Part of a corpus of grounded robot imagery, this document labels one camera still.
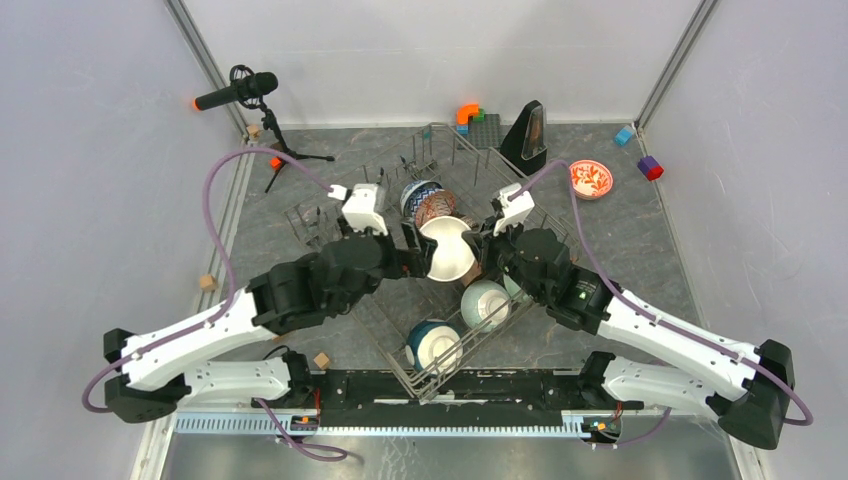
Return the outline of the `white bowl orange pattern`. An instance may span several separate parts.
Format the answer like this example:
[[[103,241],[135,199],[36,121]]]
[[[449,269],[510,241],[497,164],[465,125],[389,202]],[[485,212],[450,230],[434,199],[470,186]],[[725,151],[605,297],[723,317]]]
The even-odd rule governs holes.
[[[597,200],[608,194],[614,186],[610,170],[600,162],[590,159],[573,162],[570,167],[575,195],[584,200]]]

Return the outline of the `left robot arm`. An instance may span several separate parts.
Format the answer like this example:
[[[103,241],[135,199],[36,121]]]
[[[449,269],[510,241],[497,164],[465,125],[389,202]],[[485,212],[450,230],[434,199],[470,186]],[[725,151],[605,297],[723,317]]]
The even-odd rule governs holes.
[[[273,266],[193,317],[147,334],[105,333],[104,357],[115,374],[103,387],[106,412],[130,424],[167,416],[193,393],[191,368],[344,315],[385,280],[426,277],[437,242],[411,222],[402,229],[405,248],[391,234],[347,229],[340,239]]]

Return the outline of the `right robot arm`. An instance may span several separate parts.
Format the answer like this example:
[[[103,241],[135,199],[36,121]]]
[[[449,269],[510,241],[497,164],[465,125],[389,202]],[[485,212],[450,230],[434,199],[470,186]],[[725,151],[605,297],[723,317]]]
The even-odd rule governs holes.
[[[577,382],[591,408],[610,401],[698,412],[750,446],[774,450],[788,418],[795,377],[791,349],[704,330],[640,299],[600,273],[574,264],[547,228],[510,227],[462,236],[487,273],[508,276],[559,325],[637,348],[665,362],[639,373],[613,354],[593,355]]]

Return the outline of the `grey wire dish rack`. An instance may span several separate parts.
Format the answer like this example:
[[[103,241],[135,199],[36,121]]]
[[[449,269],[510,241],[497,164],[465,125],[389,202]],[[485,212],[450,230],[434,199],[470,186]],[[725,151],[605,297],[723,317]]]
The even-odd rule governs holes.
[[[384,217],[398,245],[404,244],[400,197],[416,180],[436,181],[456,198],[455,213],[481,222],[493,212],[491,199],[509,184],[515,173],[494,148],[477,150],[452,128],[334,129],[295,132],[298,150],[329,155],[335,162],[310,159],[330,180],[345,185],[376,183],[386,190]],[[406,391],[430,393],[446,375],[416,372],[405,355],[406,338],[421,321],[443,320],[460,335],[464,354],[461,368],[553,368],[576,370],[583,360],[574,335],[559,326],[530,299],[510,300],[511,313],[496,329],[483,333],[469,329],[460,312],[467,282],[437,282],[427,278],[387,280],[350,313],[322,325],[289,333],[282,343],[308,360],[320,352],[331,368],[380,369],[392,372]]]

